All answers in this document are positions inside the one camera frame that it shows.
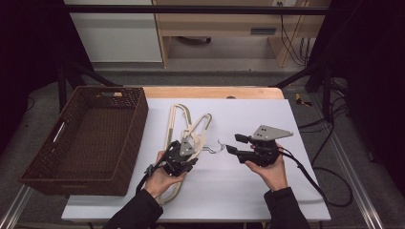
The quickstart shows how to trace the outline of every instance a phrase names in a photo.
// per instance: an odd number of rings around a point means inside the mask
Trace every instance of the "floor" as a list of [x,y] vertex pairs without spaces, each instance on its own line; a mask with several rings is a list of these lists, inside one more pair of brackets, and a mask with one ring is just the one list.
[[[274,55],[265,38],[221,38],[213,37],[211,43],[200,40],[174,39],[167,68],[159,64],[127,64],[105,65],[95,63],[96,69],[106,78],[124,85],[198,85],[198,86],[269,86],[284,80],[298,72],[303,66],[289,61],[284,68],[277,67]],[[283,89],[286,99],[298,126],[311,123],[321,118],[319,105],[321,93],[307,94],[304,77]],[[344,81],[337,83],[345,86]],[[21,126],[0,159],[0,216],[4,216],[11,206],[21,184],[17,182],[22,171],[28,165],[34,153],[42,144],[48,131],[58,115],[58,97],[55,84],[32,93],[32,107],[26,112]],[[296,95],[301,95],[303,103],[297,103]],[[339,92],[333,93],[336,98],[335,108],[345,105],[339,99]],[[405,200],[391,182],[383,165],[368,160],[367,146],[362,143],[361,136],[355,129],[347,110],[340,110],[336,115],[333,135],[325,144],[316,159],[316,166],[329,168],[341,177],[346,177],[347,168],[342,167],[339,153],[343,151],[349,158],[353,169],[361,180],[361,188],[366,191],[366,199],[354,194],[357,198],[347,207],[330,206],[332,220],[323,223],[323,228],[405,228]],[[304,128],[301,136],[306,145],[309,158],[316,153],[327,139],[330,125],[326,122]],[[318,181],[330,197],[331,202],[344,203],[350,196],[349,189],[343,181],[324,170],[315,172]],[[63,212],[65,197],[47,197],[37,192],[27,202],[21,213],[18,225],[23,223],[50,223],[47,228],[62,228],[60,225],[88,228],[86,224],[75,224],[60,219]],[[377,221],[369,221],[363,215],[367,207],[376,213]],[[312,228],[320,228],[314,223]],[[32,224],[25,228],[34,228]],[[40,224],[36,228],[46,228]]]

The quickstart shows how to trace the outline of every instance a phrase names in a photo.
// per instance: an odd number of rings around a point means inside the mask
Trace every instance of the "brown wicker basket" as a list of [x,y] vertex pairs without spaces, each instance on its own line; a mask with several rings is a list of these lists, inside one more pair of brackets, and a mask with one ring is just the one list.
[[19,181],[45,195],[125,196],[148,109],[143,88],[77,87]]

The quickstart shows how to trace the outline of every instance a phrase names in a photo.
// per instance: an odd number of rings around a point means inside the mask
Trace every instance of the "black jacket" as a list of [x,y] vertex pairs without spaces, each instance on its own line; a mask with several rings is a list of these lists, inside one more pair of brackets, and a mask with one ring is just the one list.
[[[270,228],[310,228],[291,188],[265,193],[271,213]],[[147,229],[163,214],[163,209],[145,190],[141,190],[103,227],[104,229]]]

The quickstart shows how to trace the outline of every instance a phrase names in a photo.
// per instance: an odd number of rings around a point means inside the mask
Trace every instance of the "white tabletop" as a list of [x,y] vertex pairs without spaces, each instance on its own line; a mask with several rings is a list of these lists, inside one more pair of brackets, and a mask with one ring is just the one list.
[[[234,135],[252,135],[262,124],[293,132],[293,136],[280,138],[277,142],[291,151],[316,181],[291,108],[285,99],[149,98],[147,101],[149,114],[128,194],[125,197],[70,196],[63,219],[107,221],[135,195],[144,171],[155,162],[157,152],[164,150],[169,111],[174,103],[188,107],[193,122],[203,114],[212,114],[205,145],[213,149],[219,148],[219,139],[239,150],[250,151],[249,144],[236,142]],[[173,140],[180,140],[180,130],[185,127],[183,123],[181,116],[177,116]],[[307,220],[330,220],[325,202],[295,162],[289,158],[285,158],[285,162],[288,185]],[[197,164],[186,176],[180,193],[163,205],[164,213],[159,221],[267,221],[271,218],[263,198],[267,191],[262,179],[240,164],[238,158],[230,155],[226,149],[215,155],[201,152]]]

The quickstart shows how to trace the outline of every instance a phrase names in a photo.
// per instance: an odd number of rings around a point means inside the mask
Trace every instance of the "basket handle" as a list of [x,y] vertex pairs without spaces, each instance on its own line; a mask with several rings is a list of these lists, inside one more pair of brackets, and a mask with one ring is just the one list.
[[62,136],[63,132],[65,132],[65,129],[66,129],[65,122],[62,122],[62,124],[60,124],[59,129],[57,129],[57,132],[53,137],[53,143],[54,144],[56,144],[59,141],[59,139]]
[[101,95],[105,96],[105,97],[123,97],[122,92],[102,92]]

